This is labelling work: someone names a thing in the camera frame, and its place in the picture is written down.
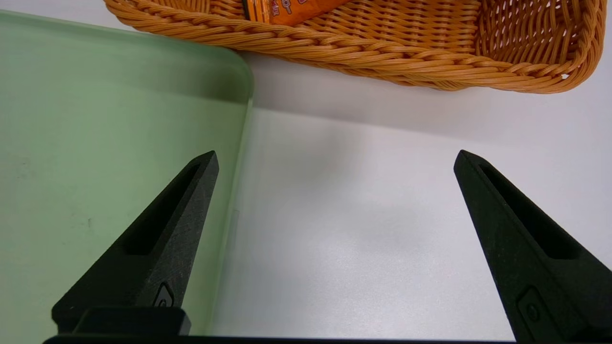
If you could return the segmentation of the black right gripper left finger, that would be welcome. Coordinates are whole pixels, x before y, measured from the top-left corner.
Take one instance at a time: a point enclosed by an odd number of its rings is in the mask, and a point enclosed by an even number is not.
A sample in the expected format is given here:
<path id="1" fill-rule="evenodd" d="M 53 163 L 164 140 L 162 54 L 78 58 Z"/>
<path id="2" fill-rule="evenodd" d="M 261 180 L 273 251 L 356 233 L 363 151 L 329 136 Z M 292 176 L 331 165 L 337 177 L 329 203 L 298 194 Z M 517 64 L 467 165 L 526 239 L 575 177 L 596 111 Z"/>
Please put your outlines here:
<path id="1" fill-rule="evenodd" d="M 218 173 L 214 151 L 179 172 L 55 303 L 60 334 L 95 308 L 182 305 Z"/>

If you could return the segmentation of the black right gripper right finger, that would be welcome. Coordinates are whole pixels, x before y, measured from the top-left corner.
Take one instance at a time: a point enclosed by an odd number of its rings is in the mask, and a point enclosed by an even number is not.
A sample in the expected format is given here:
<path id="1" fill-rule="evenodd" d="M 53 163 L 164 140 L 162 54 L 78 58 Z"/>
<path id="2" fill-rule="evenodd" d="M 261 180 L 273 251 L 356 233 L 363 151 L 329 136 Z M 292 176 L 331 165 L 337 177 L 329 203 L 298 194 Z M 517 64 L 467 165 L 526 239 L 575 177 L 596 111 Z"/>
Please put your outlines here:
<path id="1" fill-rule="evenodd" d="M 609 343 L 611 270 L 484 158 L 453 171 L 515 340 Z"/>

